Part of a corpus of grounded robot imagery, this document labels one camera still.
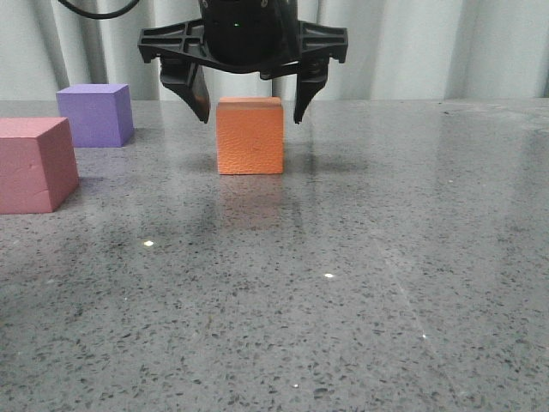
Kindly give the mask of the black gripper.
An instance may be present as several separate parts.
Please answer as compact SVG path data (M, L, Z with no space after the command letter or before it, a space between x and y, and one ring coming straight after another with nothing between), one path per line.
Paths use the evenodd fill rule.
M297 16L295 1L201 1L201 16L142 30L146 63L160 60L160 82L206 124L210 98L203 67L232 74L257 72L264 80L297 73L293 121L328 80L329 60L344 63L347 31Z

